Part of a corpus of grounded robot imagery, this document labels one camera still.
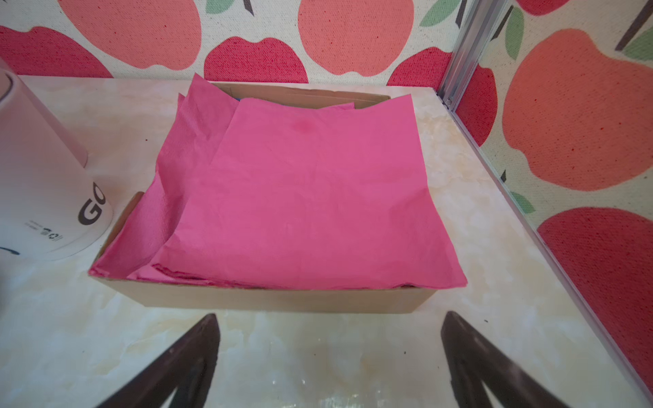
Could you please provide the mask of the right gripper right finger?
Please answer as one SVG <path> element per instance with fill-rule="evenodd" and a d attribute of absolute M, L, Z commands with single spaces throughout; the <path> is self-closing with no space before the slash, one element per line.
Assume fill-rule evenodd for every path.
<path fill-rule="evenodd" d="M 488 390 L 504 407 L 566 406 L 460 314 L 447 312 L 440 336 L 460 407 L 491 407 Z"/>

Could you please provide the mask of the right aluminium frame post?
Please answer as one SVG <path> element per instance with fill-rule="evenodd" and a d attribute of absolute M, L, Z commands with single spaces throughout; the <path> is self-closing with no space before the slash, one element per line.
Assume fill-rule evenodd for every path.
<path fill-rule="evenodd" d="M 467 1 L 468 14 L 463 18 L 452 59 L 437 95 L 449 112 L 455 112 L 474 74 L 480 57 L 498 28 L 506 0 Z"/>

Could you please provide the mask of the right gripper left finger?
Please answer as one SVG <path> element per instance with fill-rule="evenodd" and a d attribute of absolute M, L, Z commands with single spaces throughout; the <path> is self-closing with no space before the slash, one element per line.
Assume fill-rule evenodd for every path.
<path fill-rule="evenodd" d="M 217 316 L 206 314 L 101 407 L 203 407 L 218 362 Z"/>

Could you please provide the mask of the stack of white paper cups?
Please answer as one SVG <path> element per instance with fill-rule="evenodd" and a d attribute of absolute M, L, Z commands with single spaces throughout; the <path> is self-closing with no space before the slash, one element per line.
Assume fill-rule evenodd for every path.
<path fill-rule="evenodd" d="M 113 210 L 87 162 L 86 149 L 2 64 L 2 253 L 57 260 L 102 236 Z"/>

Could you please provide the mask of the brown cardboard tray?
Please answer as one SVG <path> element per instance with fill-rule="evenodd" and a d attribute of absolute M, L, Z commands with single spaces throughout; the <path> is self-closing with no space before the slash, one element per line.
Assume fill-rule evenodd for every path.
<path fill-rule="evenodd" d="M 389 95 L 324 89 L 302 89 L 275 84 L 215 83 L 235 99 L 255 98 L 281 105 L 320 109 L 352 104 L 364 109 L 389 100 Z M 124 274 L 88 275 L 107 287 L 147 307 L 175 309 L 235 309 L 294 313 L 409 314 L 435 294 L 420 287 L 387 290 L 285 291 L 168 282 L 137 282 Z"/>

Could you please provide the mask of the pink napkin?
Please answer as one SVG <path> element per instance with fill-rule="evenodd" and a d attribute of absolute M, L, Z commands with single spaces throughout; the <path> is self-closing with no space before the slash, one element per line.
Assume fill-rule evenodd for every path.
<path fill-rule="evenodd" d="M 283 290 L 464 287 L 413 99 L 360 110 L 240 102 L 143 282 Z"/>

